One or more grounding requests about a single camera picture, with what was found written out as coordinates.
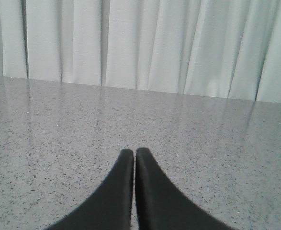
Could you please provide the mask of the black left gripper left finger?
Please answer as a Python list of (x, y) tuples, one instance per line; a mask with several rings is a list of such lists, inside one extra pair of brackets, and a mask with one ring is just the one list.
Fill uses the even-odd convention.
[(129, 230), (133, 199), (134, 156), (119, 157), (101, 185), (79, 207), (49, 230)]

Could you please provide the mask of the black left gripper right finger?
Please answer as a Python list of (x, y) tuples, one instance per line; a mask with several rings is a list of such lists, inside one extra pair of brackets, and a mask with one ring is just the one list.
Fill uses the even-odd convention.
[(165, 175), (148, 148), (136, 151), (135, 198), (141, 230), (229, 230), (190, 201)]

